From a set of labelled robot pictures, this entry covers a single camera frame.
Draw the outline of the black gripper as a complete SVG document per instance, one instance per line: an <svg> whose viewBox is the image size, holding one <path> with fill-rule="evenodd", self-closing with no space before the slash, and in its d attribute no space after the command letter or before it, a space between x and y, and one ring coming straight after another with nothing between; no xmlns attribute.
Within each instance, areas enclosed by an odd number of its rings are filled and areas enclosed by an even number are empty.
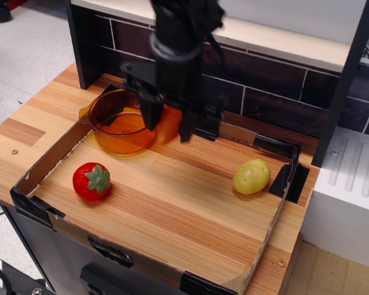
<svg viewBox="0 0 369 295"><path fill-rule="evenodd" d="M161 65L153 61L125 61L123 87L137 94L145 127L154 130L169 105L182 111L179 134L188 142L196 129L218 129L224 116L224 95L189 65Z"/></svg>

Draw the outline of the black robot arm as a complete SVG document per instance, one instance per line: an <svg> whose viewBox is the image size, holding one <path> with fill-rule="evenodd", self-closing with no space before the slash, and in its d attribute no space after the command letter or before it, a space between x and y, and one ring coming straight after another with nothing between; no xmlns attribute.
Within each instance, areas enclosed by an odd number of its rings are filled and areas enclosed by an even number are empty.
<svg viewBox="0 0 369 295"><path fill-rule="evenodd" d="M152 1L156 30L150 36L154 61L123 62L123 87L136 94L148 130L161 143L192 135L215 141L226 98L202 75L204 41L224 53L212 36L222 27L217 1Z"/></svg>

